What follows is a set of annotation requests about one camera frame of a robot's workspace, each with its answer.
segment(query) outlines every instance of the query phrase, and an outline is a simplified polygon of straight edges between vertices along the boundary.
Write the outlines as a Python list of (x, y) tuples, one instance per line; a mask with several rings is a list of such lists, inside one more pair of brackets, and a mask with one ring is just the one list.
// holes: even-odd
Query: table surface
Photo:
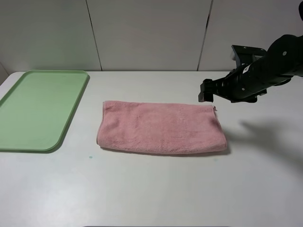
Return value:
[(57, 151), (0, 153), (0, 226), (303, 226), (303, 79), (255, 104), (215, 96), (227, 152), (169, 157), (102, 150), (102, 102), (201, 105), (202, 81), (227, 72), (88, 73)]

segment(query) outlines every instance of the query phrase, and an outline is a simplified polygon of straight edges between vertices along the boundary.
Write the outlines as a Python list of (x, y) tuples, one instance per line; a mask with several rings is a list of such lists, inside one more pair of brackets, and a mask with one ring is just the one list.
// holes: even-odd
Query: pink towel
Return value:
[(211, 105), (120, 101), (103, 103), (97, 144), (115, 150), (171, 155), (227, 147)]

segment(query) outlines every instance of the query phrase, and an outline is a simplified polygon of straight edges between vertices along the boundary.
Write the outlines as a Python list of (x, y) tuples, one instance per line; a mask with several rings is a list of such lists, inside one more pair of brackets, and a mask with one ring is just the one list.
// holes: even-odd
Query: folded towel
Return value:
[(211, 105), (120, 101), (103, 103), (97, 144), (115, 150), (171, 155), (227, 147)]

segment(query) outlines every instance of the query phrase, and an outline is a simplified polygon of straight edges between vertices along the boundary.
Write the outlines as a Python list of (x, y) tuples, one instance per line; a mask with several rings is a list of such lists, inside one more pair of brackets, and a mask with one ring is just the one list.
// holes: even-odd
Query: green tray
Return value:
[(0, 100), (0, 151), (55, 151), (88, 80), (84, 71), (24, 73)]

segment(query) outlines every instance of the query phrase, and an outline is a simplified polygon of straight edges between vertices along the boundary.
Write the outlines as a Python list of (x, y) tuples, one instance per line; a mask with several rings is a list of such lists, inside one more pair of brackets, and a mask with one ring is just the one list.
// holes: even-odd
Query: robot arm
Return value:
[(280, 86), (293, 76), (303, 76), (303, 36), (284, 35), (266, 52), (260, 48), (232, 46), (237, 68), (226, 77), (205, 79), (200, 85), (199, 102), (213, 102), (213, 95), (232, 103), (255, 103), (267, 88)]

